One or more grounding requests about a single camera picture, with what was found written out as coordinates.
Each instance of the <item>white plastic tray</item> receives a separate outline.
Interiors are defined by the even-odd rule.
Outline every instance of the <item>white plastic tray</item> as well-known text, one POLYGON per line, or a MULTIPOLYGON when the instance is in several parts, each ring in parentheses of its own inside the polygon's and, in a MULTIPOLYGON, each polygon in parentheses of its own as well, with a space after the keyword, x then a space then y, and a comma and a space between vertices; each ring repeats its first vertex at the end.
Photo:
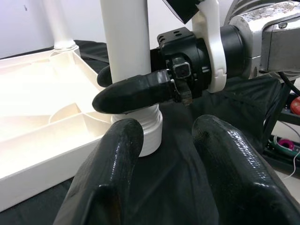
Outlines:
POLYGON ((0 60, 0 211, 74 176, 110 116, 97 74, 74 52, 0 60))

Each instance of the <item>white bracket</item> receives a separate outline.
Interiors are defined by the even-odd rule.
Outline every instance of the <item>white bracket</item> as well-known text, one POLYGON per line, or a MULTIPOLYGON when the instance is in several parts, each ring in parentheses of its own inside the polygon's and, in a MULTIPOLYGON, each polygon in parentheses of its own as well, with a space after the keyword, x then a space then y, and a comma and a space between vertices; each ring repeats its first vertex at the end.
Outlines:
POLYGON ((208 91, 214 93, 224 89, 226 84, 226 58, 221 41, 219 2, 205 0, 197 5, 199 13, 193 18, 193 31, 197 38, 203 38, 209 53, 211 83, 208 91))

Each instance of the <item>white wire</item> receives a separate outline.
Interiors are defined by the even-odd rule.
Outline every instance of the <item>white wire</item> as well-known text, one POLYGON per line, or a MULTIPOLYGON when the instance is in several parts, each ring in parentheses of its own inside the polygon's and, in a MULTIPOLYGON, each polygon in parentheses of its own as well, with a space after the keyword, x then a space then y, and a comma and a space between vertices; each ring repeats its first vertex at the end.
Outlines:
MULTIPOLYGON (((289 127, 290 129, 292 129, 292 130, 298 135, 298 137, 299 137, 299 139, 300 139, 300 134, 298 133, 297 130, 295 130, 293 127, 291 127, 291 126, 288 125, 287 123, 284 123, 284 122, 282 122, 282 121, 279 121, 279 122, 283 123, 284 125, 286 125, 286 126, 289 127)), ((283 178, 283 179, 281 179, 281 180, 289 179, 290 177, 292 177, 292 176, 295 174, 295 172, 296 172, 296 158, 297 158, 299 155, 300 155, 300 150, 299 150, 299 152, 295 155, 295 157, 294 157, 294 159, 293 159, 293 163, 294 163, 294 171, 291 173, 291 175, 289 175, 289 176, 287 176, 287 177, 285 177, 285 178, 283 178)))

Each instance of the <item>white pole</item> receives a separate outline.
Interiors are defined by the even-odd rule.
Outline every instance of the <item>white pole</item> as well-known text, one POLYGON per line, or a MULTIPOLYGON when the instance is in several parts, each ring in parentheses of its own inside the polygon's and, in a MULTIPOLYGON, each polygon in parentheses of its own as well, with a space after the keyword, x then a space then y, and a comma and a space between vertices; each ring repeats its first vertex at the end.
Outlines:
POLYGON ((70 35, 60 0, 43 0, 43 3, 54 38, 54 49, 58 52, 78 49, 70 35))
MULTIPOLYGON (((147 0, 100 0, 112 81, 151 72, 147 0)), ((140 156, 160 146, 162 115, 158 105, 128 115, 113 115, 112 122, 134 118, 144 129, 140 156)))

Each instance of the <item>black fabric surface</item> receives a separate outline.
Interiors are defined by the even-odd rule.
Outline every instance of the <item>black fabric surface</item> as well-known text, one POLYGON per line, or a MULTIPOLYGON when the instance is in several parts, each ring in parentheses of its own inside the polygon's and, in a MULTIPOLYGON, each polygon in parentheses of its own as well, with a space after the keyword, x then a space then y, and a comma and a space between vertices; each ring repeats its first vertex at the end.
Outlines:
MULTIPOLYGON (((96 72, 107 65, 84 59, 96 72)), ((280 90, 280 83, 268 77, 231 79, 224 91, 204 92, 189 107, 173 102, 161 104, 162 144, 154 154, 140 158, 134 169, 129 224, 217 225, 218 211, 204 165, 193 145, 193 122, 202 114, 215 115, 240 129, 259 149, 264 118, 272 113, 270 109, 280 90)), ((52 224, 70 182, 65 181, 0 213, 0 225, 52 224)))

